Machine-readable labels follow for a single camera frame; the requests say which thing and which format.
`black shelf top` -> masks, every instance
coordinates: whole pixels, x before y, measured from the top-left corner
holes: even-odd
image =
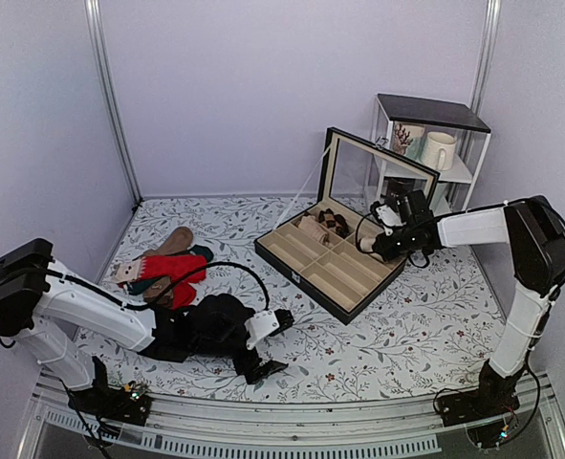
[[[378,101],[391,121],[490,132],[490,128],[462,103],[392,94],[378,94]]]

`storage box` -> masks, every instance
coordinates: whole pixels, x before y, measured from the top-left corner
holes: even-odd
[[[331,127],[327,130],[325,154],[317,204],[301,211],[287,222],[254,241],[256,253],[296,284],[315,302],[344,324],[350,323],[403,270],[406,258],[383,263],[361,253],[356,238],[375,237],[383,229],[363,220],[373,200],[373,189],[381,180],[372,168],[374,156],[397,167],[407,168],[413,182],[403,183],[402,191],[421,189],[430,203],[439,173],[374,143]],[[297,227],[305,212],[315,216],[322,210],[341,214],[350,235],[341,238],[330,229],[328,244],[322,244]]]

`wall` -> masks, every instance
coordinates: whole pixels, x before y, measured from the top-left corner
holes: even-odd
[[[81,0],[0,0],[0,255],[36,237],[94,278],[130,217]],[[0,459],[39,368],[0,346]]]
[[[486,2],[102,0],[145,196],[299,189],[377,92],[468,103]]]
[[[565,218],[565,2],[503,2],[481,116],[494,135],[471,204],[544,194]],[[490,246],[478,253],[509,309],[509,250]],[[565,288],[536,357],[565,417]]]

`white shelf frame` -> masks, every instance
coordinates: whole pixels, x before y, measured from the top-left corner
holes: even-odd
[[[380,125],[380,116],[384,116],[384,120],[386,122],[386,135],[384,137],[384,144],[390,144],[392,142],[393,127],[394,127],[395,122],[391,121],[389,119],[388,115],[386,114],[386,111],[384,110],[384,107],[382,107],[380,100],[378,99],[378,96],[376,95],[375,101],[374,101],[374,110],[373,110],[373,115],[372,115],[372,121],[371,121],[371,136],[370,136],[371,142],[377,142],[378,141],[377,135],[378,135],[378,126]],[[476,184],[477,179],[480,175],[480,171],[482,170],[482,165],[484,163],[486,151],[489,148],[490,136],[491,136],[490,132],[485,133],[485,134],[486,134],[486,139],[484,141],[484,145],[482,146],[482,151],[480,152],[480,157],[478,159],[477,165],[475,167],[475,171],[473,173],[471,173],[471,171],[468,169],[467,165],[463,162],[463,160],[461,160],[461,158],[458,157],[458,155],[454,156],[454,162],[452,164],[451,169],[439,171],[440,172],[440,178],[439,178],[438,183],[469,185],[469,189],[467,191],[467,196],[466,196],[465,201],[463,202],[463,206],[461,207],[460,210],[467,210],[469,200],[471,199],[471,195],[473,194],[473,189],[475,188],[475,184]],[[376,167],[378,168],[378,172],[379,172],[378,185],[376,187],[368,185],[369,184],[369,177],[371,175],[371,170],[372,170],[373,164],[376,165]],[[367,197],[368,203],[372,203],[372,202],[376,201],[376,198],[377,199],[380,198],[385,176],[408,178],[408,179],[422,178],[422,177],[413,173],[410,170],[407,170],[407,169],[402,168],[402,167],[398,167],[395,164],[389,164],[386,160],[384,160],[382,158],[376,158],[375,161],[372,161],[369,164],[369,166],[367,167],[367,173],[365,175],[364,193],[365,193],[365,196]],[[436,212],[437,211],[442,212],[443,210],[446,210],[446,209],[447,209],[447,211],[449,211],[449,209],[450,209],[450,206],[447,203],[445,196],[442,197],[442,199],[440,200],[439,203],[434,203],[434,204],[435,205],[439,204],[437,206],[437,208],[434,209]]]

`floral pattern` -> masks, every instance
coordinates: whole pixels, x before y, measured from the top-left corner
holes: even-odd
[[[228,359],[193,357],[184,363],[153,361],[108,338],[81,329],[76,342],[99,356],[111,383],[146,382],[150,390],[184,397],[270,403],[382,400],[475,384],[481,364],[503,332],[503,317],[468,248],[442,250],[426,269],[404,272],[354,321],[345,326],[255,255],[253,241],[269,231],[289,198],[186,198],[141,205],[124,235],[113,266],[156,248],[178,226],[195,233],[216,260],[253,268],[264,280],[272,308],[290,309],[292,329],[258,347],[265,359],[289,367],[247,385]],[[312,204],[299,199],[294,209]],[[196,286],[197,300],[229,293],[260,310],[263,296],[244,272],[216,268]]]

